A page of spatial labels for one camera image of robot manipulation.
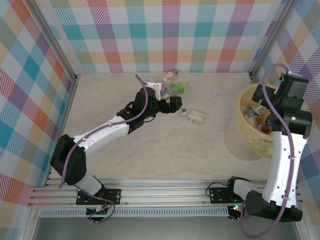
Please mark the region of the yellow round bin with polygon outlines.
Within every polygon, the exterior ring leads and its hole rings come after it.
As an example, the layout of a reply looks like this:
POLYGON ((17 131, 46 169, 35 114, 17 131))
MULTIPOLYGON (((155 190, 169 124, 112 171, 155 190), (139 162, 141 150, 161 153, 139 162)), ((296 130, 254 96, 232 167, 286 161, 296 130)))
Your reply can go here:
POLYGON ((233 115, 224 139, 228 150, 245 161, 271 158, 273 155, 273 136, 251 126, 243 112, 243 109, 259 106, 252 101, 257 87, 257 83, 248 85, 233 100, 233 115))

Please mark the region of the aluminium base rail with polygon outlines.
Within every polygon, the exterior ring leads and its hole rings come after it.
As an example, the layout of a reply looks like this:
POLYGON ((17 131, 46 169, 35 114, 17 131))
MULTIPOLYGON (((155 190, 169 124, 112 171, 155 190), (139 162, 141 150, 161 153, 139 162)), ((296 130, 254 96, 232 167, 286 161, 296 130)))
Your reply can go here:
MULTIPOLYGON (((102 179, 106 188, 121 189, 118 207, 199 207, 209 206, 206 188, 211 180, 125 180, 102 179)), ((44 187, 33 190, 30 208, 76 207, 76 188, 49 178, 44 187)))

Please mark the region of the left aluminium upright post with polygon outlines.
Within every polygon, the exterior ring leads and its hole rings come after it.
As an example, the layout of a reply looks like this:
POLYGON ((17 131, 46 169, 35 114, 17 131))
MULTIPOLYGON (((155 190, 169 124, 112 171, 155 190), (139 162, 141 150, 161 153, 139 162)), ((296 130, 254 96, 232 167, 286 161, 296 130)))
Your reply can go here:
POLYGON ((74 83, 78 80, 78 74, 73 70, 69 60, 65 56, 57 38, 55 37, 50 25, 48 24, 46 18, 41 12, 40 7, 35 0, 23 0, 30 10, 31 14, 34 16, 36 22, 38 23, 43 35, 47 39, 49 45, 52 47, 57 58, 60 60, 62 67, 66 70, 67 75, 72 79, 74 83))

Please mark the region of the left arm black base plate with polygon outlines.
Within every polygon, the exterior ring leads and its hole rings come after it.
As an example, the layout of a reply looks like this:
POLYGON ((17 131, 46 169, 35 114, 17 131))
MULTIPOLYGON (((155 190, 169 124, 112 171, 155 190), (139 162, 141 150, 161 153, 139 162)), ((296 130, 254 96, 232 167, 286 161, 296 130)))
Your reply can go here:
POLYGON ((82 190, 78 190, 76 192, 76 205, 103 205, 105 204, 105 200, 113 202, 115 205, 120 204, 121 200, 121 189, 113 188, 113 189, 102 189, 98 193, 94 195, 94 197, 87 195, 82 190))

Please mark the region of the right small circuit board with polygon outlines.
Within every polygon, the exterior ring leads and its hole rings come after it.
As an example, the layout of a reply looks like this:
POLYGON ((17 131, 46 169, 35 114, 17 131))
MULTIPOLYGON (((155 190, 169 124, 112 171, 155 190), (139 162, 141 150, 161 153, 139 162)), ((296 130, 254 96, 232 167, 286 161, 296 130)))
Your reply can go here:
POLYGON ((240 218, 242 209, 240 205, 232 205, 232 206, 228 206, 228 218, 231 220, 238 220, 240 218))

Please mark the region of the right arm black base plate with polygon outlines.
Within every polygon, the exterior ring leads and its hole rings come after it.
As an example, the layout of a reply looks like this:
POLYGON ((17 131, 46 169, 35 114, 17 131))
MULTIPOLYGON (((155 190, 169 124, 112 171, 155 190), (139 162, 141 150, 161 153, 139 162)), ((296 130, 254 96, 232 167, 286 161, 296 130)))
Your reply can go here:
POLYGON ((227 187, 210 187, 208 195, 211 204, 238 204, 244 201, 227 187))

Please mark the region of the green label plastic bottle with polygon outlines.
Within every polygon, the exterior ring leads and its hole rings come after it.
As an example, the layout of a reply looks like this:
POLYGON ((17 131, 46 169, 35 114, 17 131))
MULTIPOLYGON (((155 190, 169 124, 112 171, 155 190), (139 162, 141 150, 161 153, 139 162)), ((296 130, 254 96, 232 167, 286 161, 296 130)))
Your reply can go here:
POLYGON ((172 96, 188 93, 193 87, 192 82, 179 82, 170 86, 169 92, 172 96))

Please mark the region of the aluminium upright post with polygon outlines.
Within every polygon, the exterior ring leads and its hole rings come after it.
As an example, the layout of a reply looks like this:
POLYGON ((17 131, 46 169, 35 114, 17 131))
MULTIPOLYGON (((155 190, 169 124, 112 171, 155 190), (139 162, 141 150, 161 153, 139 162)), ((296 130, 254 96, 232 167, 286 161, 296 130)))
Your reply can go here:
POLYGON ((50 25, 48 24, 46 18, 41 12, 40 7, 35 0, 23 0, 30 10, 31 14, 34 16, 36 22, 38 23, 43 35, 47 39, 49 45, 52 47, 57 58, 60 60, 62 67, 66 70, 67 75, 72 79, 74 83, 78 80, 78 74, 73 70, 69 60, 65 56, 57 38, 55 37, 50 25))
POLYGON ((267 12, 257 43, 253 48, 252 61, 247 67, 247 73, 252 72, 255 80, 298 2, 299 0, 274 0, 267 12))

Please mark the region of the right aluminium upright post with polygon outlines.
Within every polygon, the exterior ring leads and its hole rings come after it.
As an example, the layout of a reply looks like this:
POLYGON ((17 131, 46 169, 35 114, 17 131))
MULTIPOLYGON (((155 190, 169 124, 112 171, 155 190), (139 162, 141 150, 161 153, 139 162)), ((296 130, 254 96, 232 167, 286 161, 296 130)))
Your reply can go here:
POLYGON ((252 72, 255 80, 298 2, 299 0, 274 0, 267 12, 257 43, 253 48, 252 61, 247 67, 247 73, 252 72))

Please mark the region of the small circuit board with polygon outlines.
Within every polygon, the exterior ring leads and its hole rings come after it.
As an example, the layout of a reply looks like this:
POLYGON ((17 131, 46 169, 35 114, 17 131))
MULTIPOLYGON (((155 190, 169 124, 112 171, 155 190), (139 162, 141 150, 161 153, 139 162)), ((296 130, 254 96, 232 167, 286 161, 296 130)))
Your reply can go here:
POLYGON ((231 220, 238 220, 240 218, 242 209, 240 205, 232 205, 232 206, 228 206, 228 218, 231 220))
POLYGON ((87 216, 92 215, 91 217, 101 217, 104 218, 109 215, 109 206, 98 206, 98 207, 89 207, 86 209, 85 214, 87 216))

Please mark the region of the clear bottle green cap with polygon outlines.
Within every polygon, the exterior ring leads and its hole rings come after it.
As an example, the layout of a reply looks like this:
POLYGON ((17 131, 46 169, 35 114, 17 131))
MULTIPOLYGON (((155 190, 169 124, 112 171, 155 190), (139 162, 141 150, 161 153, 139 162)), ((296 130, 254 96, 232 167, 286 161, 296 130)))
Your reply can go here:
POLYGON ((205 113, 193 108, 181 108, 180 115, 187 121, 197 125, 202 125, 206 118, 205 113))

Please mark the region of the left aluminium side rail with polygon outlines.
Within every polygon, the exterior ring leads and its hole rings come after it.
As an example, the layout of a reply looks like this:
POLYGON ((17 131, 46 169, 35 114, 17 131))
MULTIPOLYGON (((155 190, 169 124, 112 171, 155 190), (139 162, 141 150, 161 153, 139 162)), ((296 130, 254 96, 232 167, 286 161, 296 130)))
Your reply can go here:
MULTIPOLYGON (((61 125, 60 125, 60 127, 58 129, 58 132, 57 132, 57 135, 56 135, 56 138, 55 138, 55 144, 58 142, 59 137, 61 137, 63 135, 63 133, 64 133, 64 130, 65 130, 65 127, 66 127, 66 124, 67 124, 67 120, 68 120, 68 117, 69 117, 69 114, 70 114, 71 106, 73 104, 73 100, 74 100, 74 97, 75 97, 76 90, 77 90, 77 87, 78 87, 80 79, 81 79, 81 74, 76 74, 75 77, 72 79, 69 98, 67 99, 67 104, 66 104, 66 107, 64 109, 62 118, 61 118, 61 125)), ((45 165, 46 168, 45 168, 44 176, 41 179, 41 185, 39 185, 42 188, 44 188, 46 186, 48 178, 49 178, 50 174, 52 173, 52 166, 50 164, 50 160, 51 160, 53 152, 54 152, 54 150, 52 150, 50 152, 50 158, 47 161, 47 164, 45 165)))

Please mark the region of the small beige label bottle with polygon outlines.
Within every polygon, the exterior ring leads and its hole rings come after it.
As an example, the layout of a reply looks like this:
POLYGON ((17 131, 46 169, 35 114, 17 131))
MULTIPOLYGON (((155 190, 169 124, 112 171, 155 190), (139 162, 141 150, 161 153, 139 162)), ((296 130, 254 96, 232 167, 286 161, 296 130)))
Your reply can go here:
POLYGON ((165 82, 167 82, 169 79, 174 78, 178 73, 179 73, 179 71, 178 71, 176 68, 174 68, 174 69, 172 69, 171 71, 169 71, 169 72, 166 73, 166 75, 165 75, 165 77, 163 78, 163 80, 164 80, 165 82))

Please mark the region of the left small circuit board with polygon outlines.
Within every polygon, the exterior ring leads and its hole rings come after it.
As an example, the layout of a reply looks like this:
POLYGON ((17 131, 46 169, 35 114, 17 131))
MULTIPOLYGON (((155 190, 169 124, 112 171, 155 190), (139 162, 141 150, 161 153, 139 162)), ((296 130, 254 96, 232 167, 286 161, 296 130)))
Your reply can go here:
POLYGON ((85 214, 87 216, 92 215, 91 217, 101 217, 104 218, 109 215, 109 206, 98 206, 98 207, 89 207, 86 209, 85 214))

